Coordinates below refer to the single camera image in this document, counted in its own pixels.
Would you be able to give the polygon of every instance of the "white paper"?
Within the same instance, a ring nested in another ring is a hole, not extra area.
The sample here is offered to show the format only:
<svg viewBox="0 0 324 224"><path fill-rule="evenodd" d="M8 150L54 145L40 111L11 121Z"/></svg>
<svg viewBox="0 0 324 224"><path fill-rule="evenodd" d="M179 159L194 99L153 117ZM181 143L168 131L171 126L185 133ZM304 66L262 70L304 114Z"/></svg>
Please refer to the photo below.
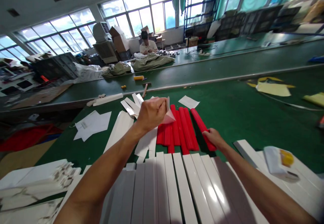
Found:
<svg viewBox="0 0 324 224"><path fill-rule="evenodd" d="M75 124L78 132L74 140L82 138L83 141L86 141L91 135L107 130L110 116L111 112L99 114L97 111L93 111Z"/></svg>
<svg viewBox="0 0 324 224"><path fill-rule="evenodd" d="M190 98L188 96L184 96L178 102L183 104L184 106L186 106L189 109L197 107L198 104L200 103L200 102L197 102L196 100L194 100L194 99L192 99L192 98Z"/></svg>

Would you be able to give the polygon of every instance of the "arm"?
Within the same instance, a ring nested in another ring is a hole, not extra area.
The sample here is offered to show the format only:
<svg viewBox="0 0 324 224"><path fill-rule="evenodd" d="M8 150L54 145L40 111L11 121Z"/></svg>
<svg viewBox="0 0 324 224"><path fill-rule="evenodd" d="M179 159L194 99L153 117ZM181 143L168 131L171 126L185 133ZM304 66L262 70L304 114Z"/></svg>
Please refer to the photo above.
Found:
<svg viewBox="0 0 324 224"><path fill-rule="evenodd" d="M317 223L302 207L231 148L215 129L203 132L220 150L269 223Z"/></svg>
<svg viewBox="0 0 324 224"><path fill-rule="evenodd" d="M166 113L166 98L142 103L138 120L89 168L59 212L54 224L99 223L106 194L116 181L135 145L157 127Z"/></svg>

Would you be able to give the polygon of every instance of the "dark hair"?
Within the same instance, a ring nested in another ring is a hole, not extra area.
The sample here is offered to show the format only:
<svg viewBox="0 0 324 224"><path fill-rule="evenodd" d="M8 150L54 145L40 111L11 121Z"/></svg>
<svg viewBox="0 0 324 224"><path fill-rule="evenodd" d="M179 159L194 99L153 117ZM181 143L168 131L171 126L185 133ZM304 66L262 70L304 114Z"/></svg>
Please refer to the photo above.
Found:
<svg viewBox="0 0 324 224"><path fill-rule="evenodd" d="M142 31L141 32L141 37L142 37L142 39L148 39L149 38L149 34L146 31Z"/></svg>

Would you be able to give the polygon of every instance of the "yellow paper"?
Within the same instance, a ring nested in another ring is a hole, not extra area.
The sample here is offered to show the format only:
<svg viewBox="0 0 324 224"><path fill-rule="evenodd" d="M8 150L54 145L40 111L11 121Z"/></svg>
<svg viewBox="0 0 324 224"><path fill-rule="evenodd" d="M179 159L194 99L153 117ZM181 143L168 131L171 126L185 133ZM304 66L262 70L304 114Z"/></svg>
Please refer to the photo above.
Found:
<svg viewBox="0 0 324 224"><path fill-rule="evenodd" d="M291 96L287 85L258 82L256 88L259 92L268 93L276 96Z"/></svg>

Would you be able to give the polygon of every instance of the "forearm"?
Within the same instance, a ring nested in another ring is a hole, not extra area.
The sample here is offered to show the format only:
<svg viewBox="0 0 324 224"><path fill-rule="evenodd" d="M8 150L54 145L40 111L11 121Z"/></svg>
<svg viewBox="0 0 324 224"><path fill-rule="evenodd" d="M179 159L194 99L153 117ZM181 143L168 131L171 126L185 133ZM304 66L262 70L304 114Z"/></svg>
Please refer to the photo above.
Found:
<svg viewBox="0 0 324 224"><path fill-rule="evenodd" d="M291 197L252 167L229 145L220 150L234 168L249 196L270 223L316 223Z"/></svg>

